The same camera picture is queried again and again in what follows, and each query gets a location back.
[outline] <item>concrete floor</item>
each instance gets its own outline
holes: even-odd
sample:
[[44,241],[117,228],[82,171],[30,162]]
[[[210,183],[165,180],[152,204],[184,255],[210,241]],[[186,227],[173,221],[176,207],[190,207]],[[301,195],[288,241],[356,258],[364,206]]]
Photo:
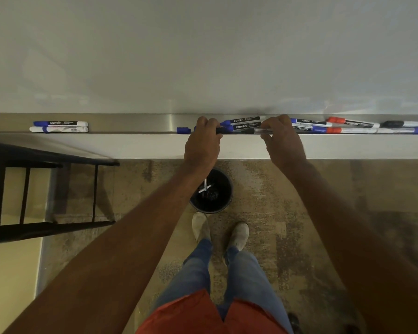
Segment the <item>concrete floor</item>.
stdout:
[[[368,215],[376,230],[418,266],[418,161],[313,161],[347,201]],[[117,219],[172,176],[180,161],[122,161],[101,167],[98,216]],[[254,253],[287,311],[298,315],[310,333],[343,333],[345,324],[363,324],[290,182],[270,161],[219,161],[234,182],[234,198],[223,212],[210,215],[214,254],[209,271],[212,299],[221,303],[227,269],[223,244],[231,227],[250,227],[246,249]],[[75,165],[59,173],[56,213],[60,222],[89,220],[93,167]],[[135,325],[180,269],[196,242],[195,210],[188,206],[135,310]],[[96,236],[99,228],[45,238],[39,290]]]

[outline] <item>black trash bin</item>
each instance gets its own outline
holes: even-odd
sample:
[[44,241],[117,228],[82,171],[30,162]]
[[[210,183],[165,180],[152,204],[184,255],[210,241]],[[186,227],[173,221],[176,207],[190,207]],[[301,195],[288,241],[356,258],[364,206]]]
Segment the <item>black trash bin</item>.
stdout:
[[206,192],[204,182],[190,198],[190,204],[203,213],[217,213],[223,211],[231,202],[234,186],[231,179],[222,170],[213,168],[207,176],[207,185],[211,185]]

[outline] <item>white shoe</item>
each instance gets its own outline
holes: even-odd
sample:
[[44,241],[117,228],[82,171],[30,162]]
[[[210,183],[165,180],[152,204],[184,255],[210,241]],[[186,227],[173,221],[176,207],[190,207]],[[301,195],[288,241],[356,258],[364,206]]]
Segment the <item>white shoe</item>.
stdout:
[[210,240],[209,223],[204,213],[194,213],[192,217],[192,230],[197,242],[200,242],[202,239]]
[[249,237],[249,227],[246,223],[238,223],[235,225],[234,230],[232,231],[231,238],[229,240],[229,247],[235,246],[239,251],[243,250],[248,241]]

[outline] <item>blue jeans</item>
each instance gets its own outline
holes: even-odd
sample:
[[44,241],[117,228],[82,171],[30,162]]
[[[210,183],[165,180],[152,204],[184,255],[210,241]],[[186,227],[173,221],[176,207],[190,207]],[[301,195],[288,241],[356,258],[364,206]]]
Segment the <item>blue jeans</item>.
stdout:
[[[181,270],[155,301],[152,311],[201,289],[206,289],[210,294],[208,266],[211,255],[211,241],[201,240],[184,261]],[[284,305],[274,292],[254,255],[246,251],[240,252],[236,247],[229,247],[224,254],[224,259],[228,266],[228,282],[224,303],[217,306],[222,320],[225,319],[234,298],[237,298],[260,306],[269,312],[289,334],[293,334]]]

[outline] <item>black chair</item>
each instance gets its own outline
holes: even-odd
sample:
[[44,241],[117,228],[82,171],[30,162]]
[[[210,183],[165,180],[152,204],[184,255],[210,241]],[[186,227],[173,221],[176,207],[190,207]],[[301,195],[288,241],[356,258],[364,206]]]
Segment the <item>black chair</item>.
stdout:
[[[93,214],[90,222],[58,224],[55,220],[43,223],[24,224],[26,202],[28,198],[28,185],[31,168],[54,169],[62,167],[62,163],[92,164],[95,166],[95,186],[93,195]],[[21,146],[0,144],[0,219],[2,213],[3,189],[6,167],[26,168],[25,185],[23,189],[22,209],[20,212],[20,223],[14,225],[0,224],[0,243],[6,241],[17,241],[41,236],[50,236],[59,233],[66,233],[88,228],[108,226],[115,221],[95,221],[96,193],[98,184],[98,166],[118,166],[119,162],[112,159],[94,159],[79,157],[68,154],[60,154],[50,151],[41,151]]]

